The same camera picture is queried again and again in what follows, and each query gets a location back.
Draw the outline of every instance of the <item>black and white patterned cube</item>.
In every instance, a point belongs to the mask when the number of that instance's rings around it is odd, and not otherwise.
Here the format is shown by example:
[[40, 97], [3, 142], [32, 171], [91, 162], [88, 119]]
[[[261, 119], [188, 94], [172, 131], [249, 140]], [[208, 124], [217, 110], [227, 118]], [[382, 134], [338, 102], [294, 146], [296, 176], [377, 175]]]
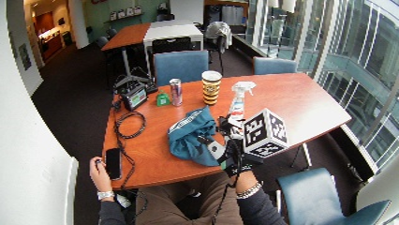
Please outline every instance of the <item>black and white patterned cube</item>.
[[289, 139], [284, 119], [265, 109], [244, 125], [245, 152], [268, 158], [289, 148]]

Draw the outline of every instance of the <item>yellow cup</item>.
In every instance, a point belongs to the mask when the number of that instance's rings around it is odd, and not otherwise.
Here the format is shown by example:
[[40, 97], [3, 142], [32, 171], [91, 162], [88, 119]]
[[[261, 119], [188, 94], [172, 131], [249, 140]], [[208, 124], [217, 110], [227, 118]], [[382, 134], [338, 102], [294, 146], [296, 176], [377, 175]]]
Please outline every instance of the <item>yellow cup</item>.
[[217, 71], [209, 70], [203, 73], [204, 101], [208, 105], [215, 105], [220, 95], [220, 84], [223, 75]]

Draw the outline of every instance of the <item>chair backrest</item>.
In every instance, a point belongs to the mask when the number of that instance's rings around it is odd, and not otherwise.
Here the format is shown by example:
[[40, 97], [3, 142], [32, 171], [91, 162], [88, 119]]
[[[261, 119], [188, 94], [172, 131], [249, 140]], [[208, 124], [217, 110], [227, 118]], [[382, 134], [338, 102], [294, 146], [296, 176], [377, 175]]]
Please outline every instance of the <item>chair backrest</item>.
[[116, 36], [118, 31], [115, 29], [108, 30], [110, 38], [114, 38]]
[[153, 53], [171, 53], [192, 50], [191, 37], [156, 39], [152, 42]]
[[289, 211], [289, 224], [334, 224], [344, 219], [337, 188], [325, 168], [277, 178]]
[[159, 14], [157, 15], [157, 21], [172, 21], [175, 20], [175, 14]]
[[156, 83], [168, 85], [177, 78], [183, 83], [201, 81], [203, 72], [209, 70], [208, 51], [159, 53], [153, 56]]
[[110, 43], [110, 40], [107, 37], [102, 36], [99, 39], [96, 39], [96, 44], [100, 47], [100, 49]]
[[296, 73], [297, 62], [289, 59], [253, 57], [253, 74]]

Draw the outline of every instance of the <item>person's left hand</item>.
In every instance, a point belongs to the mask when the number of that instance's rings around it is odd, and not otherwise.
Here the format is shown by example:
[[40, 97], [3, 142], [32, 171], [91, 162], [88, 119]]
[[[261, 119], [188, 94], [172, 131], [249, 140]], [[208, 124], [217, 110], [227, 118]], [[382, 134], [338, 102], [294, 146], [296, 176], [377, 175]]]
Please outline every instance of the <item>person's left hand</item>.
[[98, 190], [100, 192], [112, 191], [111, 186], [111, 177], [106, 170], [106, 163], [100, 157], [95, 157], [90, 161], [90, 177], [92, 182], [95, 183]]

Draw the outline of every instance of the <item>spray nozzle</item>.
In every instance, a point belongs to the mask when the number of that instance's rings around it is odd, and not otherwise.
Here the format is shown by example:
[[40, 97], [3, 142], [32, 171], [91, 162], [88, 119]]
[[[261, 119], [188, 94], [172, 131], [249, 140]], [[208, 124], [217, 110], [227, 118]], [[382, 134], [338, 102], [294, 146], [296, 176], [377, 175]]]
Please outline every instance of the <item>spray nozzle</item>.
[[252, 88], [256, 85], [257, 84], [255, 82], [237, 82], [236, 85], [232, 87], [232, 90], [236, 92], [236, 96], [239, 98], [244, 98], [247, 91], [249, 91], [251, 95], [253, 96]]

